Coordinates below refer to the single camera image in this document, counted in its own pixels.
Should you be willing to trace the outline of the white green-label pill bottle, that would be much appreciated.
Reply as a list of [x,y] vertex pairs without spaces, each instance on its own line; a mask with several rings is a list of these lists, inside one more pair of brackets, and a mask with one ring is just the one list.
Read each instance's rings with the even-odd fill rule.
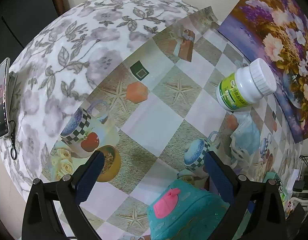
[[219,104],[227,111],[258,103],[264,96],[276,92],[275,76],[266,61],[258,58],[225,77],[217,86]]

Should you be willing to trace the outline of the blue surgical face mask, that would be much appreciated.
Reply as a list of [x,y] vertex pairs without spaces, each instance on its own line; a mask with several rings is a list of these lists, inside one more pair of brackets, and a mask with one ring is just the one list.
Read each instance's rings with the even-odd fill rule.
[[254,154],[260,147],[260,131],[251,115],[243,115],[238,119],[238,126],[230,138],[230,167],[249,168]]

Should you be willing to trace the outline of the grey floral tablecloth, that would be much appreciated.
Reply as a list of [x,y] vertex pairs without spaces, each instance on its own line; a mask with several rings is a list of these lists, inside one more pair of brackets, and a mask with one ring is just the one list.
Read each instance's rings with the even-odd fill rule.
[[197,12],[183,0],[87,0],[42,29],[10,70],[18,77],[9,117],[12,143],[0,155],[22,198],[42,172],[55,142],[82,102],[151,37]]

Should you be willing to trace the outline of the floral oil painting canvas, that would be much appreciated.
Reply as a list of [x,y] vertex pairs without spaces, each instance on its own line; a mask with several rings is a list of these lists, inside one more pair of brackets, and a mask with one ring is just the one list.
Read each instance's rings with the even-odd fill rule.
[[239,0],[219,27],[249,60],[262,58],[295,142],[308,138],[308,18],[296,0]]

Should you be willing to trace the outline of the white power strip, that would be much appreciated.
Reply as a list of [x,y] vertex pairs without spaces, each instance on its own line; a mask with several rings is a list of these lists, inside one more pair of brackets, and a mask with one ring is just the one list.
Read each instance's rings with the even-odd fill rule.
[[292,174],[287,182],[287,192],[288,194],[291,194],[293,192],[293,186],[295,182],[297,181],[299,177],[300,170],[299,169],[293,169]]

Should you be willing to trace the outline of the teal plastic toy case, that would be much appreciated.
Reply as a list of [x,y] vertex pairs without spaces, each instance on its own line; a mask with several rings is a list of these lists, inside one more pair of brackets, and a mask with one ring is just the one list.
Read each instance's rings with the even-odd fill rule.
[[151,239],[208,239],[229,204],[220,196],[175,180],[147,208]]

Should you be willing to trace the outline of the black power adapter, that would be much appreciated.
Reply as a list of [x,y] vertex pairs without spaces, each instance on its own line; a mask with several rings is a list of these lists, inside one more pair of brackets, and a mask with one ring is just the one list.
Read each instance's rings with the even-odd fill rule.
[[293,192],[302,192],[305,182],[303,180],[296,180],[293,185]]

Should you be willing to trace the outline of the checkered printed vinyl mat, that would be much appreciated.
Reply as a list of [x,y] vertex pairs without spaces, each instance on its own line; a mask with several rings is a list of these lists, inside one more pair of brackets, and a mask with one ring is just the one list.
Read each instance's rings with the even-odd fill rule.
[[272,174],[285,187],[301,166],[301,144],[273,95],[234,113],[217,102],[219,82],[249,61],[218,33],[211,7],[180,24],[194,37],[191,60],[172,54],[171,27],[151,38],[95,88],[81,106],[91,126],[73,146],[57,141],[42,170],[47,181],[57,181],[93,150],[104,151],[104,169],[81,204],[103,239],[149,236],[147,208],[177,178],[198,189],[210,184],[204,147],[231,165],[230,136],[243,115],[256,123],[260,147],[249,168],[236,173],[254,181]]

